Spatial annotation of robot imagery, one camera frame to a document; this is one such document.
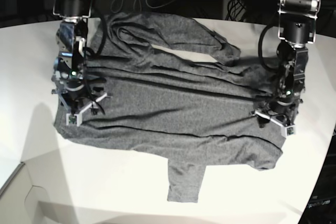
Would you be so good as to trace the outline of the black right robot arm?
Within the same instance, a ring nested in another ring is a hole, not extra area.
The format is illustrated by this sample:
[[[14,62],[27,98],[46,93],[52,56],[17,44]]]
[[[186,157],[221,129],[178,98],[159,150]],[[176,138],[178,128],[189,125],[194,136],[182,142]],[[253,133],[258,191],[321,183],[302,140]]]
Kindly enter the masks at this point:
[[[104,112],[98,97],[92,91],[91,83],[102,83],[103,78],[90,79],[86,73],[88,57],[101,54],[107,38],[107,25],[104,17],[94,7],[95,0],[55,0],[53,14],[61,18],[56,32],[59,48],[54,63],[52,81],[53,94],[58,95],[66,111],[74,116],[83,109],[84,102],[90,102],[93,113]],[[88,18],[96,12],[103,25],[103,38],[97,51],[87,46]]]

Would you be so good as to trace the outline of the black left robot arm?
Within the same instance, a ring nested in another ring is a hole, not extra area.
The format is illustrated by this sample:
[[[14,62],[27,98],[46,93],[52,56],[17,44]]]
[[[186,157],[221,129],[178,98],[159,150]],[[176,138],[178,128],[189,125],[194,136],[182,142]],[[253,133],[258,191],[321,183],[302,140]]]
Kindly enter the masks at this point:
[[[316,26],[322,0],[278,0],[278,21],[267,25],[258,41],[258,58],[267,71],[275,74],[272,97],[254,111],[259,125],[272,122],[281,127],[285,136],[295,132],[295,118],[305,89],[308,63],[307,44],[316,40]],[[266,32],[278,26],[280,44],[278,66],[272,68],[263,59],[262,43]]]

